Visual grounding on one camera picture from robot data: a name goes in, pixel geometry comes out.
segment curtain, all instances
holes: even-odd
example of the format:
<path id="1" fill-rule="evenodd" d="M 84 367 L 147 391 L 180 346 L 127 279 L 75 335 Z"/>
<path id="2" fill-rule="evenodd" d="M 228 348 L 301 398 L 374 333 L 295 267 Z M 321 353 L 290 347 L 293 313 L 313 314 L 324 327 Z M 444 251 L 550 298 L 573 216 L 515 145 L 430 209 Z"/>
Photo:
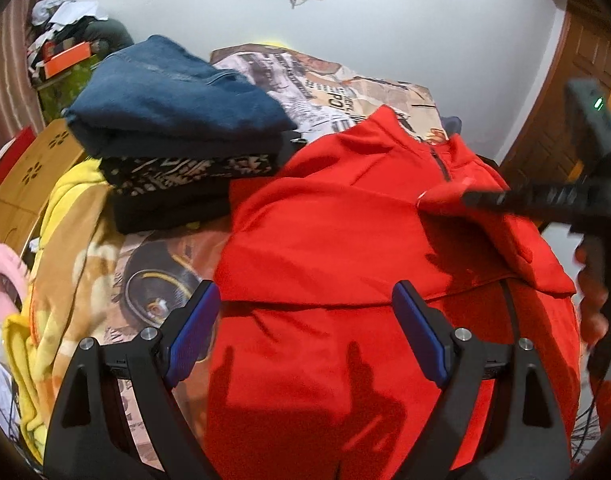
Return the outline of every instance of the curtain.
<path id="1" fill-rule="evenodd" d="M 0 16 L 0 149 L 25 126 L 45 123 L 28 77 L 26 49 L 34 41 L 30 16 L 39 0 L 11 0 Z"/>

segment finger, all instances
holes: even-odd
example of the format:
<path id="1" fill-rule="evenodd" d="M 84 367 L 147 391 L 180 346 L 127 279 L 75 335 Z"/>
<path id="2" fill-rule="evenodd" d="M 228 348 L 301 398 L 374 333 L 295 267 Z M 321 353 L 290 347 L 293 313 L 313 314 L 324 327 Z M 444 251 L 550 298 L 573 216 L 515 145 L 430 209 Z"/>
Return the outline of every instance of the finger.
<path id="1" fill-rule="evenodd" d="M 574 259 L 577 261 L 577 263 L 585 265 L 585 262 L 588 259 L 588 252 L 583 247 L 583 243 L 581 243 L 574 251 Z"/>
<path id="2" fill-rule="evenodd" d="M 602 314 L 581 314 L 581 338 L 588 345 L 596 345 L 607 333 L 607 327 L 607 319 Z"/>
<path id="3" fill-rule="evenodd" d="M 588 298 L 583 298 L 579 305 L 579 310 L 581 311 L 581 319 L 590 319 L 601 312 L 601 307 Z"/>
<path id="4" fill-rule="evenodd" d="M 582 269 L 577 277 L 579 288 L 583 296 L 594 306 L 601 308 L 607 300 L 607 290 L 605 286 L 596 279 L 595 276 L 588 270 L 588 267 Z"/>

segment screw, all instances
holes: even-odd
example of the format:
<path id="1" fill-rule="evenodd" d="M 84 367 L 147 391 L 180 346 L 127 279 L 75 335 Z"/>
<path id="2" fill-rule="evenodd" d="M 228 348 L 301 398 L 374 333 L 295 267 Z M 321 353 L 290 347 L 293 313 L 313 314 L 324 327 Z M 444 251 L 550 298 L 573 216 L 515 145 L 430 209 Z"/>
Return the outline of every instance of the screw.
<path id="1" fill-rule="evenodd" d="M 472 339 L 472 332 L 466 328 L 457 328 L 455 330 L 455 336 L 459 341 L 470 341 L 470 339 Z"/>
<path id="2" fill-rule="evenodd" d="M 94 340 L 91 337 L 86 337 L 85 339 L 81 339 L 79 343 L 79 347 L 81 350 L 89 350 L 94 346 Z"/>
<path id="3" fill-rule="evenodd" d="M 522 349 L 529 351 L 535 347 L 535 344 L 532 343 L 527 337 L 522 337 L 521 339 L 519 339 L 519 346 Z"/>
<path id="4" fill-rule="evenodd" d="M 158 333 L 159 331 L 156 330 L 153 326 L 148 326 L 141 330 L 141 337 L 146 341 L 151 341 L 157 336 Z"/>

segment blue denim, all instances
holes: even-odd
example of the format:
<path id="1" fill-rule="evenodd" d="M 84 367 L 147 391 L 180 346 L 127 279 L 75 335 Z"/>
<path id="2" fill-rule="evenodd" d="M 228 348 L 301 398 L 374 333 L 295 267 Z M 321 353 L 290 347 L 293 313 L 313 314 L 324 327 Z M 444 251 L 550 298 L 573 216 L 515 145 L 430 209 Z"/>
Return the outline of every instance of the blue denim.
<path id="1" fill-rule="evenodd" d="M 461 127 L 463 126 L 463 123 L 461 122 L 460 118 L 453 116 L 439 117 L 439 119 L 441 119 L 441 126 L 443 126 L 443 129 L 445 130 L 448 139 L 454 134 L 461 133 Z"/>
<path id="2" fill-rule="evenodd" d="M 94 157 L 278 153 L 281 132 L 296 129 L 245 76 L 163 36 L 108 56 L 63 115 Z"/>

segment red jacket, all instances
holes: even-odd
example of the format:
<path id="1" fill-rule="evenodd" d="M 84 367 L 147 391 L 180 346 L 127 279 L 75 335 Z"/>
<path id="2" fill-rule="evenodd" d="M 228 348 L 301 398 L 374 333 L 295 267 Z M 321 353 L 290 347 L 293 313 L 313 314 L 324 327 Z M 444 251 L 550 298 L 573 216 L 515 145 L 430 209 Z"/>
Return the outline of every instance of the red jacket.
<path id="1" fill-rule="evenodd" d="M 572 431 L 573 283 L 528 221 L 441 211 L 440 192 L 423 204 L 429 212 L 418 210 L 424 192 L 466 178 L 505 186 L 460 137 L 419 143 L 381 107 L 301 150 L 260 189 L 232 185 L 232 237 L 215 275 L 232 303 L 214 348 L 205 435 L 224 478 L 332 479 L 339 465 L 343 479 L 392 477 L 439 396 L 392 312 L 399 280 L 453 325 L 503 343 L 513 341 L 508 288 Z M 486 381 L 455 466 L 472 459 L 491 393 Z"/>

